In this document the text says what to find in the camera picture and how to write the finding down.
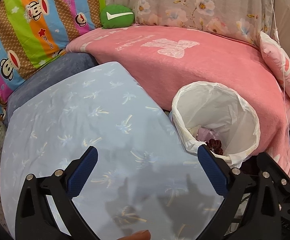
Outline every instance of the red star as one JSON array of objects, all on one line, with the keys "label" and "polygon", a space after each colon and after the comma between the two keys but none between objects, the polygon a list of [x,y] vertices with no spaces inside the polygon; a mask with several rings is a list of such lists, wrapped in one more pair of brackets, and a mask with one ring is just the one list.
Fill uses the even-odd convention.
[{"label": "red star", "polygon": [[45,31],[46,31],[46,30],[44,30],[44,29],[41,28],[40,31],[38,32],[39,37],[44,36],[44,35],[45,35]]}]

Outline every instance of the fingernail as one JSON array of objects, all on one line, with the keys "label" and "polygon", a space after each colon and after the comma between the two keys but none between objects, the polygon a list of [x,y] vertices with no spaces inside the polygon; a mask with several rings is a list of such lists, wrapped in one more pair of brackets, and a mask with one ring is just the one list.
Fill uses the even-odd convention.
[{"label": "fingernail", "polygon": [[141,234],[145,233],[146,231],[148,231],[148,230],[138,231],[138,232],[134,233],[133,235],[141,235]]}]

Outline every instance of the pink blanket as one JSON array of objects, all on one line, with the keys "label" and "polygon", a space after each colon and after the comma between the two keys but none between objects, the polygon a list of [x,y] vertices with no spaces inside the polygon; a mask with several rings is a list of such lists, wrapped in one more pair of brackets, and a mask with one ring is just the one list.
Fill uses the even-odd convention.
[{"label": "pink blanket", "polygon": [[165,110],[182,86],[195,81],[236,90],[259,117],[261,138],[253,154],[267,151],[290,176],[290,99],[255,47],[198,30],[138,25],[90,31],[66,51],[88,52],[99,64],[119,62]]}]

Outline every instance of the pink pillow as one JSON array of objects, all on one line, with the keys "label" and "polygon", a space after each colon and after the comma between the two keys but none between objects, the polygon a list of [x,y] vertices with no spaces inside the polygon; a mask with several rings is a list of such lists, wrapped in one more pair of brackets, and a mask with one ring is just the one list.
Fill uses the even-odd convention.
[{"label": "pink pillow", "polygon": [[260,34],[260,48],[262,58],[272,70],[275,78],[284,88],[283,71],[285,77],[285,92],[290,97],[290,58],[281,46],[266,33]]}]

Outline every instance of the blue gripper pad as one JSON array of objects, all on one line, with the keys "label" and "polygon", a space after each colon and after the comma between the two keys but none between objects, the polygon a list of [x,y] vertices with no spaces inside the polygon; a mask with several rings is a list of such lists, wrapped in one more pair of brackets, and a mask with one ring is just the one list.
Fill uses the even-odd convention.
[{"label": "blue gripper pad", "polygon": [[228,194],[227,178],[215,162],[214,157],[203,145],[198,148],[197,158],[216,193],[220,196],[226,197]]},{"label": "blue gripper pad", "polygon": [[67,195],[69,199],[77,197],[80,194],[97,161],[97,149],[91,147],[85,158],[78,165],[72,176],[68,179]]}]

